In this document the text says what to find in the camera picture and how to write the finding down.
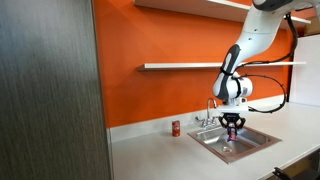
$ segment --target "stainless steel sink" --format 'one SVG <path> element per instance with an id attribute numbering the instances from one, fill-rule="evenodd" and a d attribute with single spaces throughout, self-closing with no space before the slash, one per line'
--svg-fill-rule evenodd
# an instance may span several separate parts
<path id="1" fill-rule="evenodd" d="M 188 134 L 228 164 L 281 141 L 249 127 L 238 130 L 236 142 L 227 142 L 227 130 L 221 126 Z"/>

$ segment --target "red soda can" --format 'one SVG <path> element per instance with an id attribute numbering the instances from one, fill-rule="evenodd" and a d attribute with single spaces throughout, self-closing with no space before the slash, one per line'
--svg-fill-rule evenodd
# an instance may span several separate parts
<path id="1" fill-rule="evenodd" d="M 172 136 L 180 136 L 180 121 L 172 121 Z"/>

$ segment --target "white shelf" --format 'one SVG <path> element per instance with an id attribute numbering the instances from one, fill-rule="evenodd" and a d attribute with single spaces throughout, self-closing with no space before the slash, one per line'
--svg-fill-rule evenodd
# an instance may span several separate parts
<path id="1" fill-rule="evenodd" d="M 306 62 L 278 62 L 270 64 L 254 64 L 248 66 L 290 66 L 301 64 L 306 64 Z M 211 69 L 220 68 L 221 65 L 222 63 L 145 63 L 138 67 L 138 71 Z"/>
<path id="2" fill-rule="evenodd" d="M 244 22 L 250 6 L 226 0 L 134 0 L 134 5 Z M 295 27 L 305 27 L 311 21 L 292 17 Z M 283 20 L 281 29 L 289 29 Z"/>

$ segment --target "white robotic arm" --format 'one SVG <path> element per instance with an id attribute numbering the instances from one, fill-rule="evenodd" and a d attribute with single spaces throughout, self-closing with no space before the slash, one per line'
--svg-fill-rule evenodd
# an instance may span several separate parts
<path id="1" fill-rule="evenodd" d="M 235 140 L 237 129 L 242 128 L 245 120 L 239 113 L 248 111 L 239 106 L 242 99 L 251 95 L 253 85 L 249 78 L 240 77 L 236 68 L 244 60 L 267 50 L 277 34 L 283 17 L 292 10 L 314 7 L 320 19 L 320 0 L 254 0 L 246 17 L 242 33 L 237 42 L 229 49 L 213 85 L 213 93 L 224 105 L 218 107 L 222 113 L 219 119 L 226 123 L 229 140 Z"/>

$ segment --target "white countertop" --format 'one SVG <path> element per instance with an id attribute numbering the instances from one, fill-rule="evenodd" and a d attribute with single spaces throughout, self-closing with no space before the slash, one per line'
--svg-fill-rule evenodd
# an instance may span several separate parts
<path id="1" fill-rule="evenodd" d="M 287 103 L 273 114 L 242 116 L 245 126 L 282 141 L 226 164 L 187 134 L 200 127 L 182 126 L 180 137 L 162 131 L 112 143 L 114 179 L 265 179 L 320 148 L 320 107 Z"/>

